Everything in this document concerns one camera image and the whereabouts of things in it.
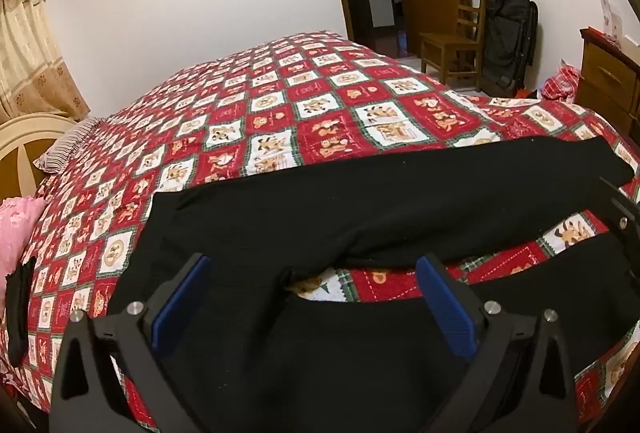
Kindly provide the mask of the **black pants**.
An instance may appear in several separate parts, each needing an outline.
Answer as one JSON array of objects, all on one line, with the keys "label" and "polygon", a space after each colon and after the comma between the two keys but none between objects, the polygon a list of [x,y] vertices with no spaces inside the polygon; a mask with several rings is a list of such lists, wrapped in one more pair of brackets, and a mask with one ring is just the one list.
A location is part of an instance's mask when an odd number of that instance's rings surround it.
[{"label": "black pants", "polygon": [[213,432],[417,432],[465,372],[422,297],[307,301],[330,268],[457,264],[539,238],[634,169],[603,138],[336,160],[158,193],[108,309],[213,262],[158,360]]}]

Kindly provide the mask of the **brown wooden dresser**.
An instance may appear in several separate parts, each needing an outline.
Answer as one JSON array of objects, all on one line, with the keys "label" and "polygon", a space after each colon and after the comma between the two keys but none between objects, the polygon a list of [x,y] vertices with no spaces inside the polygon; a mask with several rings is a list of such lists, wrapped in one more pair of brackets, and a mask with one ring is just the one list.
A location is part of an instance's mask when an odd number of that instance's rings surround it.
[{"label": "brown wooden dresser", "polygon": [[602,32],[580,30],[584,48],[575,101],[611,123],[639,148],[639,65]]}]

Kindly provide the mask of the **black cloth on bed edge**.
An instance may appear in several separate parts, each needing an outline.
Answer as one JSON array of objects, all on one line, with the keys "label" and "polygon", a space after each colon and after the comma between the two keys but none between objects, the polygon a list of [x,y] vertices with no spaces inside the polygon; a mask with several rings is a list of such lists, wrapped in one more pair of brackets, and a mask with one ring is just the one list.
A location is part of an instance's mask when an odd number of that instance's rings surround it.
[{"label": "black cloth on bed edge", "polygon": [[20,367],[28,350],[28,307],[32,277],[37,259],[31,257],[6,276],[6,330],[9,335],[9,361]]}]

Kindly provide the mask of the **red checkered bag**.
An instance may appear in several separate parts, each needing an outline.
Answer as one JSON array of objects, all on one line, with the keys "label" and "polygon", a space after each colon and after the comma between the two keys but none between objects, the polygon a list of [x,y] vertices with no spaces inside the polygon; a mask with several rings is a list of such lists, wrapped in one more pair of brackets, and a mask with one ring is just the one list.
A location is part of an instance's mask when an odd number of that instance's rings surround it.
[{"label": "red checkered bag", "polygon": [[555,75],[550,77],[538,90],[541,100],[574,103],[580,70],[571,64],[561,62]]}]

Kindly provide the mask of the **white card on dresser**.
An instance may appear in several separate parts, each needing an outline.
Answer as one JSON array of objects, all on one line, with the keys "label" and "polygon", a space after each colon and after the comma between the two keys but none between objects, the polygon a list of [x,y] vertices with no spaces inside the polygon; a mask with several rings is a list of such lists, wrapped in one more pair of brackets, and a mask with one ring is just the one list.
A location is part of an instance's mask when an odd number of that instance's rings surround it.
[{"label": "white card on dresser", "polygon": [[621,46],[620,38],[623,35],[622,19],[612,9],[610,0],[600,0],[603,16],[603,33],[608,40],[617,46]]}]

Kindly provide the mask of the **pink pillow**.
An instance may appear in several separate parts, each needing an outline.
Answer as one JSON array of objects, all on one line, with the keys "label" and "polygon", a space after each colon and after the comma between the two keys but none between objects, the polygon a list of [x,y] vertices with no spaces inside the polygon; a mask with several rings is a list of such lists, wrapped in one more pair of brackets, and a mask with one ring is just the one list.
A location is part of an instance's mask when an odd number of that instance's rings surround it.
[{"label": "pink pillow", "polygon": [[46,201],[43,198],[12,197],[2,201],[0,209],[0,294],[6,303],[6,276],[13,274],[23,257],[32,231]]}]

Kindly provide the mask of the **black folded stroller bag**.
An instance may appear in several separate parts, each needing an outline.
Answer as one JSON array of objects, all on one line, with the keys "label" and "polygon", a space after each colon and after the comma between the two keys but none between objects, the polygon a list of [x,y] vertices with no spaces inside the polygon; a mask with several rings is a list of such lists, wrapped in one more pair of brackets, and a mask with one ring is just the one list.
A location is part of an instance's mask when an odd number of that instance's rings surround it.
[{"label": "black folded stroller bag", "polygon": [[489,96],[514,97],[534,64],[538,6],[533,0],[486,0],[480,87]]}]

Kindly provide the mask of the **wooden chair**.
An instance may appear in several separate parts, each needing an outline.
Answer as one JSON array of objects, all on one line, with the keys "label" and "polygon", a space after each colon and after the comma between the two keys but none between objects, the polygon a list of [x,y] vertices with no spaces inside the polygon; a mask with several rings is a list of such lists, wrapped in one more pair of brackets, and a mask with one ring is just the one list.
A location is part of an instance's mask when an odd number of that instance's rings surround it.
[{"label": "wooden chair", "polygon": [[420,69],[433,69],[444,86],[449,79],[469,81],[480,90],[486,0],[458,0],[452,34],[420,33]]}]

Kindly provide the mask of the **striped pillow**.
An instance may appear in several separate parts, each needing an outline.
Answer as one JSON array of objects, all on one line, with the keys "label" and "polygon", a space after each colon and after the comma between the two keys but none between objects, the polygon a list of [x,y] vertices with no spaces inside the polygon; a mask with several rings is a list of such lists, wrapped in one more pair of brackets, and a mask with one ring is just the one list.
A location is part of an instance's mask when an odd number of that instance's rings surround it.
[{"label": "striped pillow", "polygon": [[85,140],[102,121],[102,118],[89,117],[78,122],[73,129],[58,138],[40,157],[32,161],[32,164],[43,173],[62,173],[73,156],[84,146]]}]

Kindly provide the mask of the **cream wooden headboard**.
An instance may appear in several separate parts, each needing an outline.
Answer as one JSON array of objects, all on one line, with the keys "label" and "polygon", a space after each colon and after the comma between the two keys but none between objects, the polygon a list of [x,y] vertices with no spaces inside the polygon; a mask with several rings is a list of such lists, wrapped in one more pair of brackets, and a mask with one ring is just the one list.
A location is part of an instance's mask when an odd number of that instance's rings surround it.
[{"label": "cream wooden headboard", "polygon": [[50,114],[31,114],[1,126],[1,200],[32,196],[47,176],[32,161],[76,126],[72,119]]}]

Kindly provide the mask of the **red christmas patchwork bedspread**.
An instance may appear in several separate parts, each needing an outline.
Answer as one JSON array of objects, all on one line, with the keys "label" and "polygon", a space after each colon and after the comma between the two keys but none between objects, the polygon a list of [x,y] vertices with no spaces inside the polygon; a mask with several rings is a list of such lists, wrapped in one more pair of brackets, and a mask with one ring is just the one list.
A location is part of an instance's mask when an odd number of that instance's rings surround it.
[{"label": "red christmas patchwork bedspread", "polygon": [[49,406],[68,316],[106,312],[158,192],[326,160],[550,135],[601,136],[605,119],[562,101],[466,95],[329,31],[306,32],[178,71],[97,124],[46,201],[24,256],[35,264],[28,352],[1,381]]}]

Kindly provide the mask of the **beige patterned curtain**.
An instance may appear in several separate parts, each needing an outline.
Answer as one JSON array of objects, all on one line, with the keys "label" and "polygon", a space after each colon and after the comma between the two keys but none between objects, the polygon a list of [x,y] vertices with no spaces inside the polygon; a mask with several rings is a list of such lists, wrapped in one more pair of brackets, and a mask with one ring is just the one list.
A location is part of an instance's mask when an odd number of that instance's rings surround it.
[{"label": "beige patterned curtain", "polygon": [[90,112],[50,27],[46,0],[1,0],[1,121]]}]

